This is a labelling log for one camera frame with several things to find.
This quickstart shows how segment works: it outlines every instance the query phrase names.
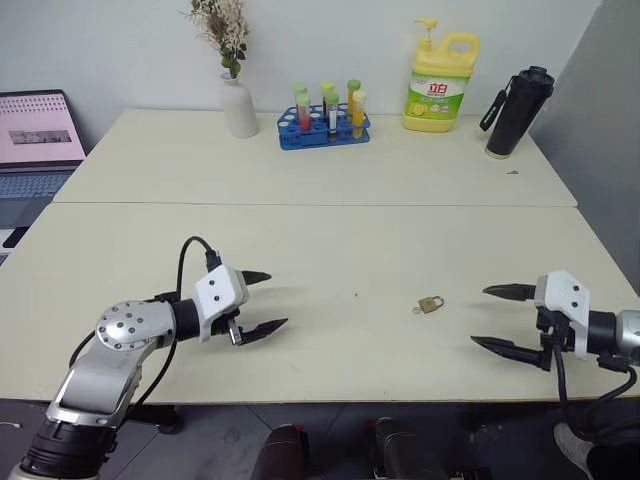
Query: test tube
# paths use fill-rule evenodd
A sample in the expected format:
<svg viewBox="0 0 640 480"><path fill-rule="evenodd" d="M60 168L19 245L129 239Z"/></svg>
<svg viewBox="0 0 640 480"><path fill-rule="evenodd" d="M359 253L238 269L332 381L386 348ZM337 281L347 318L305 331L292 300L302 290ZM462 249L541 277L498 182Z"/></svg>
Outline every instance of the test tube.
<svg viewBox="0 0 640 480"><path fill-rule="evenodd" d="M297 104L298 95L303 95L307 93L307 86L302 82L294 83L293 93L294 93L294 98L296 99L296 104Z"/></svg>
<svg viewBox="0 0 640 480"><path fill-rule="evenodd" d="M296 95L296 109L298 110L298 126L300 130L311 130L311 99L306 93Z"/></svg>
<svg viewBox="0 0 640 480"><path fill-rule="evenodd" d="M364 125L364 104L367 101L367 94L362 90L356 90L353 92L353 117L351 123L353 124L353 138L358 139L362 137L362 127Z"/></svg>
<svg viewBox="0 0 640 480"><path fill-rule="evenodd" d="M333 82L327 80L320 84L320 88L322 89L322 118L326 119L327 118L327 101L325 100L325 97L327 96L327 93L333 92L336 86Z"/></svg>
<svg viewBox="0 0 640 480"><path fill-rule="evenodd" d="M327 123L329 127L329 141L335 142L338 139L338 102L340 97L336 92L329 92L325 97L327 104Z"/></svg>
<svg viewBox="0 0 640 480"><path fill-rule="evenodd" d="M351 79L347 82L349 96L347 98L347 112L349 116L353 115L353 92L360 90L360 80Z"/></svg>

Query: red liquid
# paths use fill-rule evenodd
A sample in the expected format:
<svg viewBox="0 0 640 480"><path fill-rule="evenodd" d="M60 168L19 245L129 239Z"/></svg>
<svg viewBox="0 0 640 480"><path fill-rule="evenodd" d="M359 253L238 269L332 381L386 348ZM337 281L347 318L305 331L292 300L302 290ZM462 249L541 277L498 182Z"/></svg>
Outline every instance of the red liquid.
<svg viewBox="0 0 640 480"><path fill-rule="evenodd" d="M311 130L311 116L298 117L300 130Z"/></svg>

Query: laptop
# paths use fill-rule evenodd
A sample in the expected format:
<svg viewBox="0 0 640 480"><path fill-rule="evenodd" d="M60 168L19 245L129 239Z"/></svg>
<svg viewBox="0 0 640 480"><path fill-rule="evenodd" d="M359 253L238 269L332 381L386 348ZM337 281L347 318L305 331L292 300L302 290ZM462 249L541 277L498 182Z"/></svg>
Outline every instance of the laptop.
<svg viewBox="0 0 640 480"><path fill-rule="evenodd" d="M85 158L62 90L0 93L0 229L30 226Z"/></svg>

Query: person's foot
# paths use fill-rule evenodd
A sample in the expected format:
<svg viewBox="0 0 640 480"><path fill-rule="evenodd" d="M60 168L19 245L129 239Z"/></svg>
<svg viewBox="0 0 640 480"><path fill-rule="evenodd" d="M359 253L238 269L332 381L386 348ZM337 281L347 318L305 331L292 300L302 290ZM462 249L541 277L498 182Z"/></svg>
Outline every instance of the person's foot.
<svg viewBox="0 0 640 480"><path fill-rule="evenodd" d="M593 480L587 466L587 456L593 448L593 443L576 437L566 423L558 423L553 427L553 437L564 456L582 470L589 480Z"/></svg>

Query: dish soap bottle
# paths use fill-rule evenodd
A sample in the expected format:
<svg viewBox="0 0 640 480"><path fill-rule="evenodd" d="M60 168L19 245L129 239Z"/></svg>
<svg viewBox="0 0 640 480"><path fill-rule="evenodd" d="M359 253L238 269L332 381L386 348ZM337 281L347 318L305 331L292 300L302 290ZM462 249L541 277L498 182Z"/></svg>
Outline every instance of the dish soap bottle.
<svg viewBox="0 0 640 480"><path fill-rule="evenodd" d="M420 40L413 57L403 123L409 130L446 132L453 127L458 115L480 41L473 33L453 32L432 48L431 29L438 21L435 18L418 18L416 22L424 24L427 36ZM466 43L471 48L465 53L456 52L451 48L456 43Z"/></svg>

